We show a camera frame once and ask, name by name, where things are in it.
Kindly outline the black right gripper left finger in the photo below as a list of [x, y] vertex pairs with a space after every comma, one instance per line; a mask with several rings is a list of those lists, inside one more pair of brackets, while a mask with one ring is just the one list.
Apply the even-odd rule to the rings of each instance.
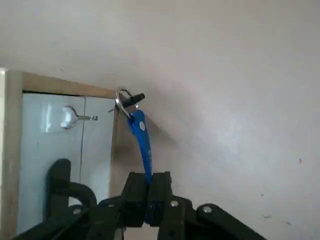
[[79, 205], [51, 199], [50, 217], [16, 240], [114, 240], [123, 239], [126, 227], [140, 228], [147, 211], [148, 184], [143, 173], [129, 173], [121, 195], [97, 201], [86, 185], [51, 178], [54, 197], [73, 197]]

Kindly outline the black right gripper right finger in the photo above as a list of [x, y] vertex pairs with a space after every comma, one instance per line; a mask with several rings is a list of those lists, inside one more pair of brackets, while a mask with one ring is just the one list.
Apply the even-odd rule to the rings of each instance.
[[148, 191], [148, 221], [159, 240], [262, 240], [263, 236], [213, 203], [197, 209], [173, 194], [170, 172], [154, 173]]

